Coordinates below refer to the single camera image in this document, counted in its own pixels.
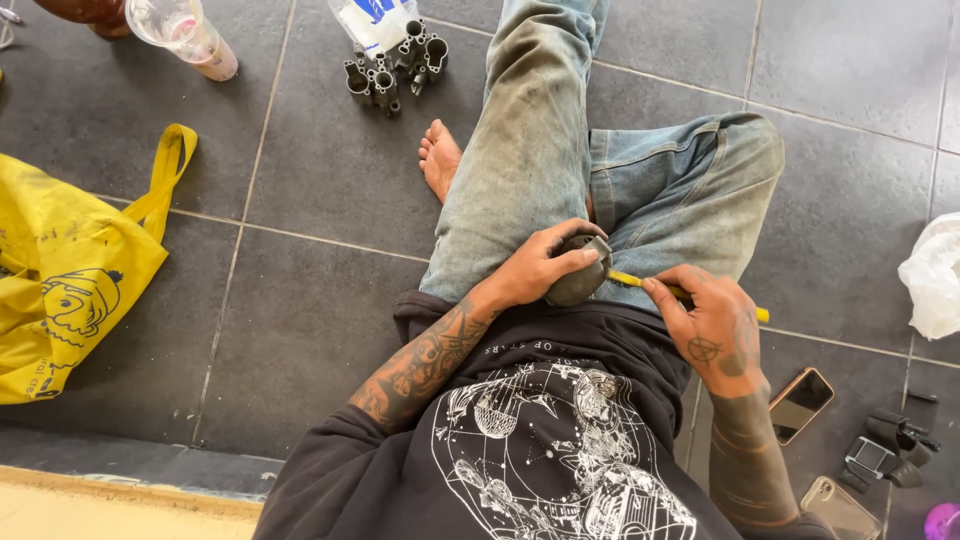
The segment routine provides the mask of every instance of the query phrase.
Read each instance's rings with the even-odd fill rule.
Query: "plastic bag handle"
[[[177,170],[180,162],[180,146],[183,146],[183,167]],[[123,210],[124,215],[139,222],[143,220],[143,229],[154,240],[163,240],[167,227],[167,213],[170,211],[170,199],[174,186],[183,176],[187,163],[197,149],[197,132],[181,124],[170,124],[160,136],[154,157],[154,172],[150,178],[150,191],[133,201]]]

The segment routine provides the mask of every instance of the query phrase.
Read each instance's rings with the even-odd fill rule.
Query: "yellow brush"
[[[630,274],[624,274],[618,270],[613,270],[612,268],[607,271],[607,279],[612,282],[617,282],[628,287],[640,287],[642,286],[643,280]],[[673,285],[667,285],[667,288],[670,289],[670,292],[673,293],[677,298],[690,298],[690,293],[685,290],[675,287]],[[767,311],[763,307],[758,307],[756,309],[756,320],[761,323],[770,322],[770,311]]]

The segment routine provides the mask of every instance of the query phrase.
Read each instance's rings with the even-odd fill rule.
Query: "graphic print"
[[[693,538],[696,519],[660,480],[629,388],[576,365],[496,372],[441,397],[434,459],[498,540]],[[534,408],[525,418],[541,420],[520,423],[525,407]]]
[[[117,284],[121,280],[123,274],[103,268],[48,278],[41,284],[47,309],[47,320],[41,325],[56,339],[82,347],[120,303]]]

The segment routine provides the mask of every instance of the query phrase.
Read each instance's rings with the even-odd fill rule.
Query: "purple object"
[[[960,504],[937,504],[926,514],[926,540],[960,540]]]

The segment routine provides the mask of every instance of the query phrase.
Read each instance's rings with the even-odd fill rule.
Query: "cartoon print on bag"
[[[40,324],[56,339],[82,347],[120,303],[121,280],[123,274],[103,268],[48,278],[41,284],[47,320]]]

